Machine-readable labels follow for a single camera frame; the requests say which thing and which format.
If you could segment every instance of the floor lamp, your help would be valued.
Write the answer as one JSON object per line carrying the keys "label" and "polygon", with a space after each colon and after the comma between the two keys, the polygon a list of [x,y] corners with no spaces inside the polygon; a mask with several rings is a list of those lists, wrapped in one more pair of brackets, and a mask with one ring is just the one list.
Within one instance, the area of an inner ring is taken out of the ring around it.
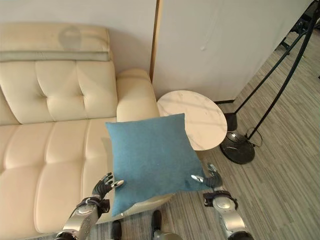
{"label": "floor lamp", "polygon": [[254,145],[250,142],[252,136],[256,133],[262,122],[265,120],[267,115],[270,113],[272,108],[275,106],[276,102],[280,98],[281,94],[285,90],[288,82],[293,76],[305,50],[310,40],[311,34],[313,32],[314,27],[316,26],[317,19],[320,17],[320,0],[317,2],[317,7],[313,12],[312,19],[308,29],[305,31],[305,38],[303,40],[302,46],[299,50],[299,53],[292,65],[292,68],[286,77],[281,89],[278,94],[274,98],[270,107],[267,109],[259,123],[255,126],[252,133],[248,135],[241,135],[235,131],[237,128],[237,112],[245,105],[245,103],[251,98],[251,96],[258,90],[258,88],[266,81],[266,79],[271,75],[271,73],[278,67],[278,65],[282,62],[282,60],[288,55],[288,53],[292,50],[292,48],[297,44],[297,42],[301,39],[304,34],[301,34],[286,50],[286,52],[282,55],[279,61],[274,65],[274,67],[268,72],[268,74],[263,78],[263,80],[259,83],[259,85],[252,91],[252,93],[244,100],[244,102],[238,107],[238,109],[233,113],[225,113],[227,124],[228,124],[228,132],[226,134],[225,139],[220,144],[220,149],[222,153],[232,162],[237,164],[246,164],[251,162],[255,157],[255,149]]}

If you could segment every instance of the blue pillow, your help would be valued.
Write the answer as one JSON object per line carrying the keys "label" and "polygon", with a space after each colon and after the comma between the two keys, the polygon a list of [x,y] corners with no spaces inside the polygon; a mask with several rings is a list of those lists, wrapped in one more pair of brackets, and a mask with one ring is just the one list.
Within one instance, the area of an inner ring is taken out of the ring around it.
{"label": "blue pillow", "polygon": [[135,203],[178,191],[208,189],[191,178],[204,176],[185,131],[185,115],[106,123],[111,137],[116,188],[112,216]]}

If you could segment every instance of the sofa backrest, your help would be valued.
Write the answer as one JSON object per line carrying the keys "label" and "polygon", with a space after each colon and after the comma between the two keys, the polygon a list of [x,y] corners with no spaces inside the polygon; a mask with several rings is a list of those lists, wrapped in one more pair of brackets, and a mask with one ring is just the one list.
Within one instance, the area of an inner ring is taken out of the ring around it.
{"label": "sofa backrest", "polygon": [[117,104],[104,27],[0,24],[0,125],[115,117]]}

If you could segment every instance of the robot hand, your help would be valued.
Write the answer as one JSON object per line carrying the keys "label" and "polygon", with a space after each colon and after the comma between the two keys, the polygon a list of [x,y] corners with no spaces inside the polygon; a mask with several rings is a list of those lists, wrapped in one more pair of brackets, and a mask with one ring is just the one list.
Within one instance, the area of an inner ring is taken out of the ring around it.
{"label": "robot hand", "polygon": [[124,181],[112,181],[109,172],[95,185],[92,196],[84,198],[71,213],[63,230],[59,232],[55,240],[85,240],[91,227],[96,224],[100,216],[109,212],[110,202],[104,199],[112,189],[121,186]]}
{"label": "robot hand", "polygon": [[237,199],[233,198],[230,192],[224,190],[222,178],[213,164],[208,164],[208,170],[211,177],[191,175],[194,180],[213,190],[213,192],[203,194],[204,206],[214,208],[226,239],[253,240],[243,219],[237,213]]}
{"label": "robot hand", "polygon": [[191,177],[207,187],[212,188],[213,191],[222,188],[222,178],[216,167],[213,164],[208,164],[208,171],[211,173],[211,177],[202,177],[198,175],[191,175]]}
{"label": "robot hand", "polygon": [[113,183],[112,178],[113,176],[111,172],[104,175],[93,188],[92,196],[97,197],[100,200],[104,199],[106,194],[110,192],[111,189],[121,186],[125,182],[120,180]]}

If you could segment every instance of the marble tabletop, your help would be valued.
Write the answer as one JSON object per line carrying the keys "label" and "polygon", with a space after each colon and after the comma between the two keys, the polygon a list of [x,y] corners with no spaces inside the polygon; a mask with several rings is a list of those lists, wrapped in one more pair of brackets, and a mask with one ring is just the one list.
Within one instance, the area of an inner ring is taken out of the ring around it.
{"label": "marble tabletop", "polygon": [[185,114],[185,131],[196,151],[212,149],[226,137],[224,113],[206,96],[194,91],[172,91],[163,95],[157,105],[161,116]]}

